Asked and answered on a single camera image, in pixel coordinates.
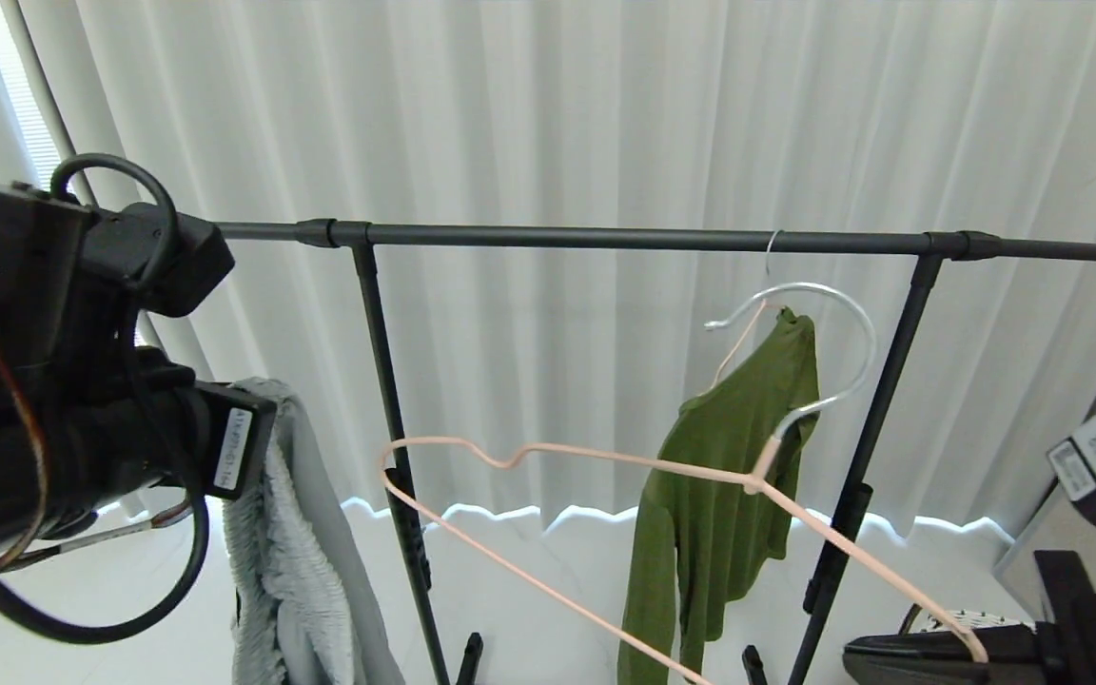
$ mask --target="black clothing rack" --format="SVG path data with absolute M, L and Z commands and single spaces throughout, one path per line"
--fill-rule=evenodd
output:
M 625 250 L 697 250 L 722 252 L 764 252 L 769 240 L 774 252 L 852 253 L 852 255 L 913 255 L 917 256 L 912 273 L 911 289 L 899 317 L 894 339 L 890 342 L 882 377 L 874 400 L 869 404 L 861 437 L 853 452 L 840 502 L 832 515 L 832 528 L 856 540 L 861 527 L 869 498 L 874 489 L 866 484 L 865 473 L 869 457 L 874 456 L 878 435 L 882 433 L 891 398 L 904 372 L 912 340 L 916 336 L 921 316 L 925 312 L 927 296 L 936 283 L 941 263 L 949 261 L 986 260 L 993 256 L 1029 256 L 1029 259 L 1071 260 L 1096 262 L 1096 243 L 1055 242 L 1047 240 L 1011 240 L 996 235 L 962 230 L 956 233 L 878 235 L 878 233 L 788 233 L 737 230 L 666 230 L 627 228 L 558 228 L 558 227 L 501 227 L 501 226 L 409 226 L 372 225 L 356 220 L 306 220 L 300 222 L 219 222 L 229 239 L 298 241 L 316 248 L 349 248 L 362 283 L 362 299 L 366 324 L 370 330 L 375 367 L 378 370 L 378 389 L 383 393 L 387 430 L 392 439 L 404 437 L 400 418 L 400 399 L 396 389 L 391 349 L 387 343 L 383 299 L 378 294 L 378 267 L 375 246 L 456 246 L 489 248 L 574 248 Z M 413 493 L 413 473 L 409 469 L 408 452 L 396 452 L 396 467 L 387 469 L 388 477 L 406 493 Z M 429 646 L 430 663 L 434 667 L 436 685 L 452 685 L 443 655 L 443 643 L 430 603 L 430 563 L 422 540 L 421 521 L 411 507 L 388 494 L 392 521 L 400 549 L 412 585 L 418 616 Z M 801 647 L 797 650 L 789 685 L 803 684 L 806 672 L 814 659 L 819 638 L 826 618 L 831 615 L 836 590 L 847 567 L 847 555 L 825 543 L 814 574 L 806 589 L 803 610 L 810 623 Z M 479 633 L 471 633 L 459 669 L 457 685 L 472 685 L 483 642 Z M 753 647 L 744 651 L 744 666 L 750 682 L 765 682 L 762 664 Z

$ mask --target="green long-sleeve shirt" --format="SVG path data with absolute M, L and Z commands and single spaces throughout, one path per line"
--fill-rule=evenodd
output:
M 784 415 L 818 398 L 813 321 L 783 309 L 745 363 L 683 403 L 658 458 L 750 472 Z M 817 421 L 811 415 L 789 430 L 768 472 L 768 482 L 790 498 Z M 652 472 L 637 512 L 624 629 L 670 653 L 678 568 L 680 663 L 699 673 L 705 641 L 721 638 L 726 603 L 746 595 L 765 559 L 784 559 L 789 522 L 764 494 L 745 494 L 731 482 Z M 666 667 L 620 643 L 620 685 L 664 684 L 666 675 Z

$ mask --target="gray towel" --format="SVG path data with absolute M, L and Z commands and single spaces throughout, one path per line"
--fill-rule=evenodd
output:
M 231 681 L 403 685 L 307 412 L 283 383 L 235 387 L 277 402 L 277 420 L 261 481 L 222 509 L 240 598 Z

